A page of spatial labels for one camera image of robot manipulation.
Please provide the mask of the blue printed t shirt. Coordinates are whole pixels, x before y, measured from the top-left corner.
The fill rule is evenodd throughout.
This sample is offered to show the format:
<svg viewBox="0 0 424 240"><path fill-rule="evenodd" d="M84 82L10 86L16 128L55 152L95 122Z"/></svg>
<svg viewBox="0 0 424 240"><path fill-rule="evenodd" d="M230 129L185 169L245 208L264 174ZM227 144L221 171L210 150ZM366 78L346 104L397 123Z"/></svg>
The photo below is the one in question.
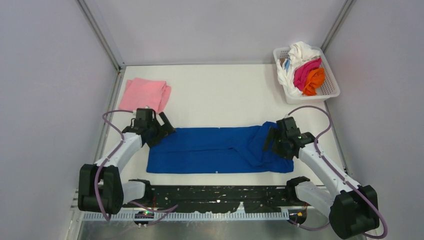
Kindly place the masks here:
<svg viewBox="0 0 424 240"><path fill-rule="evenodd" d="M264 151L266 121L244 127L177 128L150 148L146 171L153 174L291 173L294 162Z"/></svg>

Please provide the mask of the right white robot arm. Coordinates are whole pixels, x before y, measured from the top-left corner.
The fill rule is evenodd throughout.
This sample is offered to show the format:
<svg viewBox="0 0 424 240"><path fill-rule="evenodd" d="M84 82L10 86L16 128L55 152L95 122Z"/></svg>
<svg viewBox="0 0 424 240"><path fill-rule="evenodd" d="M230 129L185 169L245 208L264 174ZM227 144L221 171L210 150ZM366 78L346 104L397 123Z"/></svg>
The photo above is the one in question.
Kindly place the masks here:
<svg viewBox="0 0 424 240"><path fill-rule="evenodd" d="M297 158L314 172L325 189L299 176L286 182L286 194L290 200L307 203L326 216L339 238L345 240L380 226L374 188L361 185L342 171L322 150L317 137L302 133L293 117L278 120L269 128L263 150L287 160Z"/></svg>

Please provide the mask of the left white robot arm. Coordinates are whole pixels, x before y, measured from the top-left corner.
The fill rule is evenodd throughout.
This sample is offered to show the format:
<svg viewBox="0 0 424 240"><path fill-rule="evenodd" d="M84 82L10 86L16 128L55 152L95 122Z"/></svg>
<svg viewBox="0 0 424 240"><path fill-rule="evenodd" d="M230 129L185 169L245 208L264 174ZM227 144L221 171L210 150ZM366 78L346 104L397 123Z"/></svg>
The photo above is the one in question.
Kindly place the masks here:
<svg viewBox="0 0 424 240"><path fill-rule="evenodd" d="M130 124L120 130L103 120L120 136L114 148L92 164L84 164L79 170L78 209L101 213L106 219L119 213L123 205L136 200L151 202L153 190L150 181L131 179L122 182L121 173L129 160L144 146L159 145L163 139L176 132L164 112L151 108L138 108Z"/></svg>

